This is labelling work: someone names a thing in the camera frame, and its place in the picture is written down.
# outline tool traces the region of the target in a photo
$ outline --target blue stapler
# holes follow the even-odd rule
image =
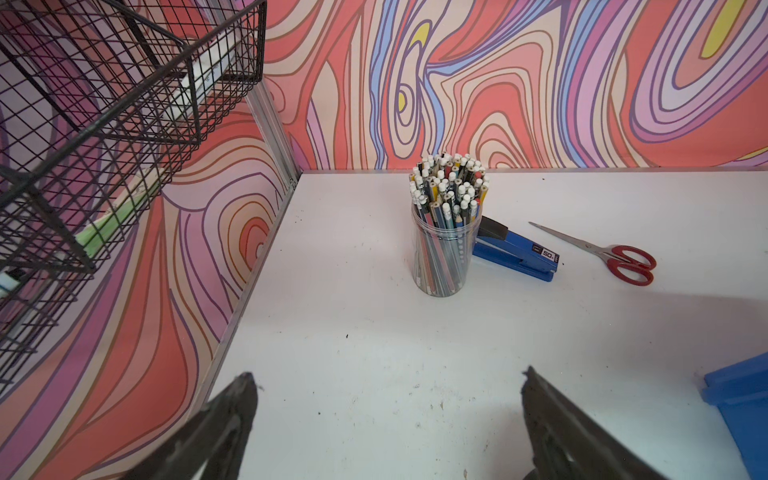
[[[552,281],[560,261],[555,252],[510,232],[505,225],[488,217],[480,219],[480,230],[472,253],[545,282]]]

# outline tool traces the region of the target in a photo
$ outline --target clear plastic cup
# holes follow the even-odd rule
[[[413,229],[413,281],[432,296],[451,296],[467,280],[469,261],[475,245],[482,207],[475,220],[460,228],[430,225],[411,209]]]

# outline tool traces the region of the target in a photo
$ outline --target wall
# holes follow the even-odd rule
[[[304,169],[768,161],[768,2],[285,0],[267,82]]]
[[[0,399],[0,479],[116,478],[173,432],[283,201],[243,102]]]

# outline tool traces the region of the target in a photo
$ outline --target black wire basket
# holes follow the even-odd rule
[[[261,80],[265,0],[131,1],[0,5],[0,394]]]

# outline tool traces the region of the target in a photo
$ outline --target red scissors handle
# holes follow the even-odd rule
[[[631,283],[632,285],[637,285],[637,286],[650,285],[650,283],[654,281],[654,275],[650,271],[656,268],[657,263],[656,263],[656,259],[653,258],[650,253],[644,250],[640,250],[639,248],[630,247],[629,245],[617,245],[611,249],[611,252],[616,257],[620,257],[622,259],[622,260],[617,260],[617,259],[611,258],[607,261],[608,269],[617,278],[619,278],[620,280],[623,280],[624,282]],[[640,255],[641,257],[643,257],[647,261],[647,263],[636,260],[633,257],[630,257],[629,255],[627,255],[625,252],[636,253],[637,255]],[[634,278],[630,278],[624,275],[624,272],[622,272],[619,269],[635,272],[638,275],[642,276],[645,280],[635,280]]]
[[[623,281],[625,281],[627,283],[631,283],[632,285],[646,286],[646,285],[650,285],[650,283],[654,281],[654,275],[650,272],[650,270],[648,268],[645,268],[645,267],[642,267],[640,265],[637,265],[636,263],[627,263],[627,262],[622,262],[620,260],[616,260],[614,258],[611,258],[611,259],[608,260],[607,264],[608,264],[608,269],[619,280],[623,280]],[[643,280],[635,280],[634,278],[630,278],[630,277],[624,275],[624,272],[619,270],[620,268],[623,268],[625,270],[629,270],[631,272],[637,273],[638,275],[640,275],[643,278],[645,278],[645,281],[643,281]]]
[[[630,247],[629,245],[617,245],[611,249],[611,252],[616,256],[620,257],[621,261],[625,263],[631,263],[632,265],[636,265],[640,268],[644,268],[646,270],[653,270],[656,268],[656,259],[651,256],[650,253],[646,252],[645,250],[640,250],[639,248]],[[635,260],[634,258],[630,257],[624,252],[632,252],[636,253],[637,255],[640,255],[643,257],[647,263],[641,262],[639,260]]]

